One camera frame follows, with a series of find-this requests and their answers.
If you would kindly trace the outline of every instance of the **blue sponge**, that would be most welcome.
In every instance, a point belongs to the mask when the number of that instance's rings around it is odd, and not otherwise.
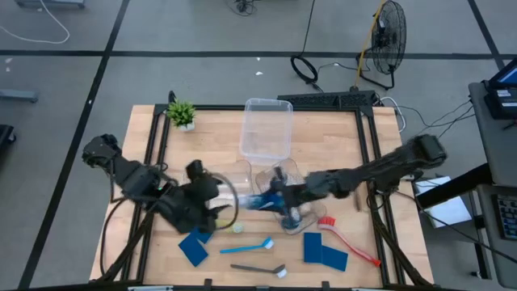
[[[180,244],[179,248],[191,261],[194,267],[197,267],[204,259],[208,257],[208,253],[204,250],[198,238],[195,235],[189,234]]]
[[[322,234],[304,233],[304,262],[322,262]]]
[[[347,269],[348,254],[332,247],[322,248],[322,263],[326,266],[345,272]]]

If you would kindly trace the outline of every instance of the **clear plastic container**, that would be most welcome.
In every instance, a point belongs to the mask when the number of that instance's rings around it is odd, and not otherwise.
[[[218,173],[226,177],[237,191],[239,199],[244,196],[254,194],[253,184],[251,183],[251,165],[245,160],[239,160],[228,164],[207,166],[207,171]],[[219,190],[219,196],[209,200],[207,206],[209,209],[222,205],[231,206],[220,212],[217,219],[218,225],[221,224],[222,226],[225,226],[233,219],[235,212],[234,197],[228,185],[225,183],[219,184],[217,189]]]
[[[296,162],[290,158],[283,160],[270,169],[261,171],[255,176],[255,182],[260,192],[265,192],[270,188],[271,179],[276,176],[275,167],[280,167],[284,173],[286,185],[297,185],[304,183],[304,178],[298,171]],[[286,217],[278,213],[274,213],[280,227],[286,234],[299,234],[302,230],[316,222],[319,218],[326,215],[326,207],[320,201],[312,201],[304,203],[298,207],[298,213],[301,215],[301,221],[295,226],[286,226]]]
[[[292,105],[273,99],[246,101],[242,122],[242,156],[252,164],[272,165],[291,154]]]

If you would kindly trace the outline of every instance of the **small succulent plant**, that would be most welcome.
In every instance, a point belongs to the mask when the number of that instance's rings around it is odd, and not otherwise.
[[[194,105],[187,101],[176,100],[174,103],[169,103],[167,116],[172,119],[176,127],[191,124],[195,116]]]

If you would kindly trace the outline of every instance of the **desk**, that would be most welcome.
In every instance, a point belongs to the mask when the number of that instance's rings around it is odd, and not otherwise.
[[[153,110],[153,106],[133,107],[123,147],[127,159],[143,161]],[[392,108],[374,108],[374,112],[380,149],[386,154],[401,144],[397,121]],[[183,177],[184,167],[195,158],[202,160],[208,169],[210,166],[242,159],[238,150],[242,117],[242,111],[198,111],[193,132],[182,133],[171,128],[165,155],[165,162],[169,166],[166,173],[178,179]],[[364,130],[369,137],[368,126],[365,123]],[[368,151],[372,153],[370,139],[367,142]],[[153,156],[157,155],[158,151],[155,150]],[[296,161],[302,175],[308,171],[361,165],[355,115],[349,112],[294,112],[290,158]],[[254,167],[253,173],[256,175],[259,170]],[[401,184],[401,191],[412,194],[408,183]],[[362,200],[362,209],[359,212],[355,211],[352,198],[328,198],[322,203],[327,208],[327,214],[337,218],[336,226],[352,244],[376,256],[371,214],[365,203],[366,195],[366,187],[359,187],[359,197]],[[414,202],[393,195],[391,205],[401,249],[423,277],[432,281],[431,267]],[[113,205],[108,205],[107,213],[112,207]],[[113,262],[127,242],[132,213],[133,204],[126,202],[110,221],[107,229],[106,266]],[[323,243],[349,253],[345,272],[334,271],[322,265],[304,264],[302,236],[286,235],[271,213],[243,210],[239,212],[239,221],[244,225],[244,233],[215,233],[206,245],[209,257],[198,268],[193,268],[178,247],[184,235],[177,234],[161,217],[155,216],[144,284],[202,285],[205,279],[211,278],[214,285],[318,287],[326,280],[331,287],[382,286],[380,269],[354,255],[331,233],[323,232]],[[310,226],[307,231],[317,231],[316,226]],[[275,241],[271,250],[219,254],[222,248],[250,245],[264,240],[268,235]],[[137,247],[133,253],[130,278],[135,277],[139,253],[140,248]],[[278,279],[271,274],[235,270],[229,267],[230,264],[253,264],[265,268],[286,264],[288,275],[284,279]],[[387,264],[387,267],[393,283],[393,266]],[[98,249],[90,277],[93,279],[99,276]]]
[[[472,83],[469,85],[469,91],[476,113],[479,133],[481,134],[481,140],[485,148],[487,163],[441,186],[418,195],[418,200],[423,208],[428,208],[476,188],[483,214],[478,217],[483,219],[483,223],[477,223],[478,230],[480,228],[486,228],[486,232],[489,236],[488,239],[492,247],[516,257],[517,242],[501,239],[497,229],[494,206],[492,205],[489,195],[498,192],[498,189],[491,187],[491,185],[508,187],[504,188],[505,192],[508,192],[508,189],[512,188],[514,188],[514,192],[517,192],[517,190],[515,190],[515,188],[517,188],[517,174],[515,172],[517,152],[514,149],[515,144],[517,144],[517,128],[502,130],[510,121],[495,120],[492,118],[484,100],[487,94],[485,85],[482,83]],[[481,249],[477,244],[475,247],[481,277],[491,279],[489,265],[486,262],[486,250]],[[515,270],[515,264],[495,255],[494,267],[499,284],[507,288],[517,289],[517,277],[514,276],[515,272],[512,272]]]

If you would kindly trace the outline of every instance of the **electric fan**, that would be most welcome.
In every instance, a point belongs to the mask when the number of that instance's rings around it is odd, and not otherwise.
[[[382,74],[391,75],[391,86],[366,78],[360,72],[364,80],[383,87],[385,90],[395,86],[393,73],[398,68],[406,50],[406,17],[402,7],[388,0],[380,9],[379,17],[372,30],[372,47],[364,51],[364,54],[373,59],[377,70]],[[359,64],[360,54],[356,57]]]

